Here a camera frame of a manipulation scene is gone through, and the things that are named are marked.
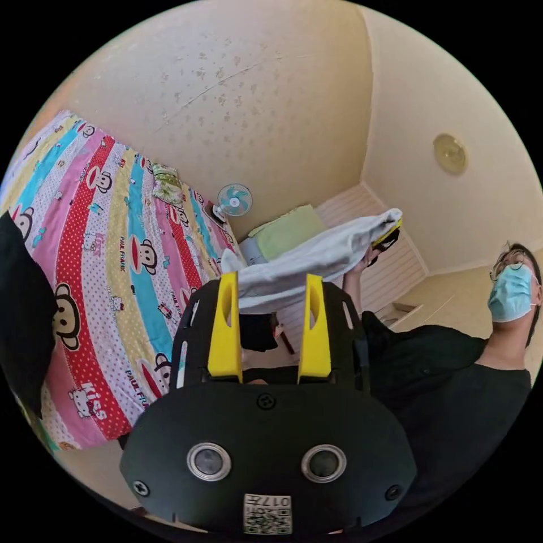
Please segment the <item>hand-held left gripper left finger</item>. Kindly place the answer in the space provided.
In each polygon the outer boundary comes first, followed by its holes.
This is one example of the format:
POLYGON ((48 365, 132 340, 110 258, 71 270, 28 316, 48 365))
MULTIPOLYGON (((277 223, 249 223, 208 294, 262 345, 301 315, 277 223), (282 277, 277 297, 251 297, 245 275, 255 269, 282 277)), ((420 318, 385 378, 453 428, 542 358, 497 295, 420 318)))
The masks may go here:
POLYGON ((211 378, 242 378, 238 274, 225 273, 218 284, 207 370, 211 378))

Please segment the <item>person's right hand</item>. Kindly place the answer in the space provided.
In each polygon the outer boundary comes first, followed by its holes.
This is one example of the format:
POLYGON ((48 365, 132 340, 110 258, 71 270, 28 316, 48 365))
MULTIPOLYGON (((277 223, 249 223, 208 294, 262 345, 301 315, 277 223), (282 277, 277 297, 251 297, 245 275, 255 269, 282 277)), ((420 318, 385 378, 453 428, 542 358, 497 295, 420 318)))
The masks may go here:
POLYGON ((355 265, 354 268, 352 268, 351 272, 354 274, 362 273, 366 268, 372 266, 376 262, 380 254, 380 249, 369 247, 364 257, 355 265))

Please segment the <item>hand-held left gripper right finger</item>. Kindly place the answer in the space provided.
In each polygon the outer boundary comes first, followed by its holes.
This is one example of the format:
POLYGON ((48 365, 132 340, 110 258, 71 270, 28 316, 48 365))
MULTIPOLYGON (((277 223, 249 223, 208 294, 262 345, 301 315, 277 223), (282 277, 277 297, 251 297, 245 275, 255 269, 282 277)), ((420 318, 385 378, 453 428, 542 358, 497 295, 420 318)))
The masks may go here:
POLYGON ((324 286, 318 275, 308 274, 305 285, 299 378, 328 378, 332 371, 324 286))

